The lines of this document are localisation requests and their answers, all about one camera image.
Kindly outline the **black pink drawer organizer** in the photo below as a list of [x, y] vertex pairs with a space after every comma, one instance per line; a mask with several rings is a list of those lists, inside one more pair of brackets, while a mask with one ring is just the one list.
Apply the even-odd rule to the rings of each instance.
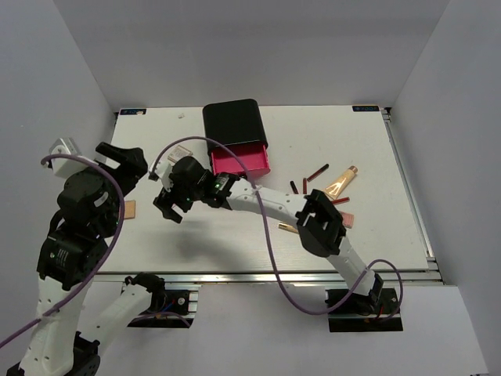
[[228, 172], [259, 179], [271, 172], [268, 141], [255, 99], [211, 103], [202, 109], [204, 133], [214, 174]]

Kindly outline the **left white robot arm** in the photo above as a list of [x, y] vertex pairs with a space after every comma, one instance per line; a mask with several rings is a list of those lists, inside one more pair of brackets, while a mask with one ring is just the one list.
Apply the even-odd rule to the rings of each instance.
[[82, 156], [69, 139], [55, 143], [41, 159], [64, 185], [38, 258], [36, 317], [1, 343], [32, 331], [22, 360], [6, 371], [8, 375], [94, 375], [119, 331], [140, 314], [164, 307], [164, 280], [139, 273], [126, 277], [124, 291], [95, 324], [83, 331], [77, 328], [88, 289], [121, 234], [124, 198], [148, 172], [140, 148], [100, 143], [96, 152], [117, 165]]

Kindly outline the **gold cream tube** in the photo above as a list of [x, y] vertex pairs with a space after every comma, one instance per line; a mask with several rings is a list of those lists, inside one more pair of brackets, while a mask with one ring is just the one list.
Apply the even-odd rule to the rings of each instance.
[[355, 178], [358, 168], [354, 165], [346, 169], [334, 182], [326, 187], [323, 192], [331, 199], [336, 200], [348, 184]]

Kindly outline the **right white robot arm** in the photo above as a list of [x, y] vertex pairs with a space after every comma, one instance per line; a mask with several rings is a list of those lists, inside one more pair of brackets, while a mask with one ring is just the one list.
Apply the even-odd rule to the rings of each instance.
[[191, 156], [175, 164], [157, 162], [151, 167], [149, 178], [162, 184], [153, 204], [164, 219], [180, 223], [182, 216], [175, 209], [187, 213], [197, 201], [211, 208], [265, 213], [296, 230], [302, 247], [326, 259], [344, 278], [351, 292], [343, 301], [345, 307], [362, 315], [373, 313], [381, 304], [382, 279], [368, 269], [353, 249], [341, 213], [323, 192], [313, 190], [297, 195], [253, 187], [238, 175], [215, 175]]

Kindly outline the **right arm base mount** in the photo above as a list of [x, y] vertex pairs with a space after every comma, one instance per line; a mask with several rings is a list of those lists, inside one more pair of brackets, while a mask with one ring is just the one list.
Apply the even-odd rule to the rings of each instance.
[[339, 308], [328, 314], [330, 333], [402, 332], [403, 323], [397, 291], [384, 288], [378, 303], [371, 308], [351, 295]]

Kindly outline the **pink blush palette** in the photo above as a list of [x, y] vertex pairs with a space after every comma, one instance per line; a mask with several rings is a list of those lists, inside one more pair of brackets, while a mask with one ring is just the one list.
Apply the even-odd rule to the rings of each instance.
[[355, 221], [355, 216], [351, 213], [341, 211], [341, 217], [342, 217], [343, 226], [348, 228], [348, 229], [351, 229], [353, 227], [353, 224]]

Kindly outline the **square gold compact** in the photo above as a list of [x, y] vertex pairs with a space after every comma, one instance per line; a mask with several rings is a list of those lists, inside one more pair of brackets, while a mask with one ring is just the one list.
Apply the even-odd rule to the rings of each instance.
[[185, 147], [181, 145], [177, 145], [168, 155], [168, 160], [172, 164], [176, 164], [178, 161], [183, 159], [184, 157], [191, 157], [193, 155], [193, 152], [189, 149], [186, 149]]

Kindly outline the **beige concealer tube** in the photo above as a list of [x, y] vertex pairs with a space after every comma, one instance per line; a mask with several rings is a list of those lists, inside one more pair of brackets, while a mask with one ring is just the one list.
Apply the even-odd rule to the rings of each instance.
[[290, 233], [298, 233], [298, 230], [294, 226], [283, 223], [283, 222], [280, 222], [278, 224], [278, 228], [280, 230], [285, 230], [285, 231], [290, 232]]

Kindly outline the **clear eyeshadow palette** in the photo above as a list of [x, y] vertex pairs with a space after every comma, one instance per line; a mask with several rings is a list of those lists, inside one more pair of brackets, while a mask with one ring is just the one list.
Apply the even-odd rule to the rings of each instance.
[[134, 219], [136, 217], [136, 203], [135, 201], [126, 201], [124, 205], [124, 218]]

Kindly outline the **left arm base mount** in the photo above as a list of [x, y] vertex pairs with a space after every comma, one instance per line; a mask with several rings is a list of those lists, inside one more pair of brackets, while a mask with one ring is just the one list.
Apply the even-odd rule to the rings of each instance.
[[193, 318], [189, 318], [191, 314], [189, 290], [168, 289], [165, 280], [152, 273], [125, 277], [122, 291], [129, 285], [143, 286], [151, 294], [151, 299], [149, 307], [128, 327], [188, 328], [193, 323]]

